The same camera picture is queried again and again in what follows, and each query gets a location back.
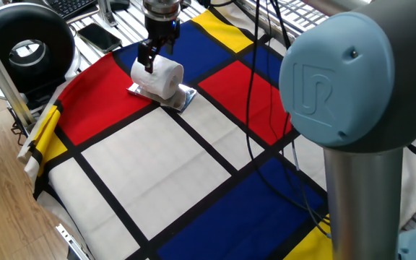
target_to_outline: white roll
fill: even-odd
[[[184,68],[175,61],[156,55],[153,61],[153,73],[145,71],[144,65],[137,59],[131,68],[133,82],[144,90],[159,95],[162,99],[171,98],[184,76]]]

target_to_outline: mondrian pattern fabric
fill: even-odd
[[[287,174],[295,189],[303,180],[310,207],[328,214],[321,149],[285,123],[269,41],[259,39],[248,128],[253,36],[216,10],[161,53],[199,92],[183,114],[127,92],[137,45],[102,57],[58,88],[21,152],[34,197],[55,199],[97,260],[331,259],[307,211],[260,176],[297,202]],[[294,139],[304,174],[290,162]]]

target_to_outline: red fabric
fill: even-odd
[[[59,96],[64,111],[59,126],[75,144],[150,104],[128,93],[133,84],[111,53],[78,75]]]
[[[236,61],[223,70],[212,75],[199,84],[215,100],[227,108],[235,117],[246,122],[246,99],[251,70]],[[250,100],[249,127],[261,137],[267,144],[274,144],[277,139],[269,125],[270,91],[272,89],[272,119],[271,125],[278,138],[283,136],[286,113],[282,107],[279,91],[271,87],[269,83],[255,74]],[[287,132],[292,128],[287,125]]]

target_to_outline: gray robot arm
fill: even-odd
[[[402,148],[416,138],[416,0],[376,0],[303,33],[279,87],[293,126],[324,147],[334,260],[405,259],[397,245]]]
[[[179,38],[181,0],[143,0],[142,10],[149,37],[139,43],[137,61],[152,73],[153,61],[160,49],[166,45],[166,51],[172,54]]]

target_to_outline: black phone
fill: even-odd
[[[78,31],[81,39],[98,48],[103,53],[108,53],[121,45],[121,40],[106,29],[92,23]]]

